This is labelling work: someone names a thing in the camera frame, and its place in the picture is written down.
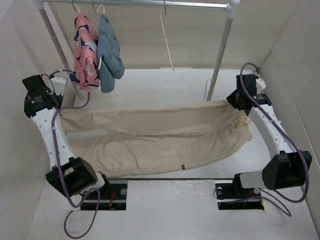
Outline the beige trousers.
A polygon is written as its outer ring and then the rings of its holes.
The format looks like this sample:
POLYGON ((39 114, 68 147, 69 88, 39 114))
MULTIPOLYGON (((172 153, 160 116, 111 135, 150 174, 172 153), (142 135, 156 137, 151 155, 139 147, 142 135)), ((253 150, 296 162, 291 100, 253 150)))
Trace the beige trousers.
POLYGON ((68 134, 98 131, 69 144, 107 177, 203 167, 252 139, 246 113, 225 100, 153 109, 68 109, 61 124, 68 134))

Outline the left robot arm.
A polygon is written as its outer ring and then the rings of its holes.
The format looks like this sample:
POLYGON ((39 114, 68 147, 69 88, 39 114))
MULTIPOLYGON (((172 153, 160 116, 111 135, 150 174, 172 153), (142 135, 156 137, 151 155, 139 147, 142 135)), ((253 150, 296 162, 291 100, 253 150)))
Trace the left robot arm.
POLYGON ((111 195, 112 186, 106 176, 96 172, 72 151, 61 124, 66 79, 51 76, 52 86, 41 75, 22 80, 27 94, 24 113, 38 127, 49 156, 48 183, 65 197, 85 194, 91 189, 102 199, 111 195))

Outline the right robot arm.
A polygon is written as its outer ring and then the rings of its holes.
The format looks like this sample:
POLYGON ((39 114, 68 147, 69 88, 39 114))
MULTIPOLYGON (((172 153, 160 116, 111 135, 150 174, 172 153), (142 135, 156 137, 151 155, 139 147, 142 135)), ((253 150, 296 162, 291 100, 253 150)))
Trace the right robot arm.
POLYGON ((258 91, 263 80, 254 74, 237 75, 236 90, 227 102, 237 110, 243 110, 261 134, 270 162, 259 171, 238 173, 233 178, 231 191, 243 197, 249 189, 278 190, 300 187, 306 182, 312 156, 309 151, 298 152, 283 135, 285 131, 274 113, 268 96, 258 91))

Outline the wooden hanger with pink shorts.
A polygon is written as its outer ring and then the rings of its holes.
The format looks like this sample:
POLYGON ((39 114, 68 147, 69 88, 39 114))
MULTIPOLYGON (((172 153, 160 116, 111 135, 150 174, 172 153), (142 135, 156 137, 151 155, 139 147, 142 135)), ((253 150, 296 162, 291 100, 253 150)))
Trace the wooden hanger with pink shorts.
POLYGON ((98 34, 88 17, 80 12, 76 4, 74 19, 73 57, 74 71, 89 70, 97 63, 98 34))

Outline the pink patterned shorts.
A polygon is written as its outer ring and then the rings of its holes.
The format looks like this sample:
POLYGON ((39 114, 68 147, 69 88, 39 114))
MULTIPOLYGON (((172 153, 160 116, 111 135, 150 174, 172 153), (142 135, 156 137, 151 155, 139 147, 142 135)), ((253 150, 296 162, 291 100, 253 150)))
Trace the pink patterned shorts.
POLYGON ((69 74, 69 78, 72 82, 78 84, 81 90, 91 94, 92 88, 100 86, 97 73, 99 36, 93 24, 83 13, 76 15, 74 29, 74 68, 73 72, 69 74))

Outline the blue denim shorts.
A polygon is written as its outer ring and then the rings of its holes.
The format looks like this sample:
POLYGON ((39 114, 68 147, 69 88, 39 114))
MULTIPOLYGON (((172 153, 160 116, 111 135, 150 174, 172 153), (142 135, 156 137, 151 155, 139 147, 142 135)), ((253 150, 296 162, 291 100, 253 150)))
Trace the blue denim shorts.
POLYGON ((121 59, 120 44, 116 33, 105 14, 100 16, 96 55, 100 89, 103 93, 110 93, 115 88, 115 80, 123 77, 125 66, 121 59))

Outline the metal clothes rack frame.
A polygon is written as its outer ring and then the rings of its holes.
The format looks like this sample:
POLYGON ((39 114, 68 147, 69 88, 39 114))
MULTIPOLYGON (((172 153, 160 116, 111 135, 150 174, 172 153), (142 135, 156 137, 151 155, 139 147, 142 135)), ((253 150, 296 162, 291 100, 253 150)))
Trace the metal clothes rack frame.
POLYGON ((105 1, 125 74, 114 91, 94 91, 88 108, 149 108, 206 101, 223 55, 232 4, 105 1))

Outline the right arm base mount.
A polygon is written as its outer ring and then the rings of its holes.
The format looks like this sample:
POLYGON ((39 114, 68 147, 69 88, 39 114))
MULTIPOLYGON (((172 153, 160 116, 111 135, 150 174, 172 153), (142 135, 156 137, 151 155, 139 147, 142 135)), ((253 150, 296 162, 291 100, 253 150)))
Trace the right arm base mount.
POLYGON ((264 210, 261 193, 254 188, 237 187, 231 180, 215 182, 213 196, 219 210, 264 210))

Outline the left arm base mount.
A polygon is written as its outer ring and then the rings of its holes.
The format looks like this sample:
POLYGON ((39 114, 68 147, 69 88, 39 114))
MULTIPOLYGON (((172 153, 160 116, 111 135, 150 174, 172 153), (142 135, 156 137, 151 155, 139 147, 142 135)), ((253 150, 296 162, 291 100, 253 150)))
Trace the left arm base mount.
MULTIPOLYGON (((125 211, 127 208, 128 181, 110 179, 109 185, 100 188, 99 211, 125 211)), ((94 211, 98 203, 98 193, 91 192, 81 204, 82 211, 94 211)))

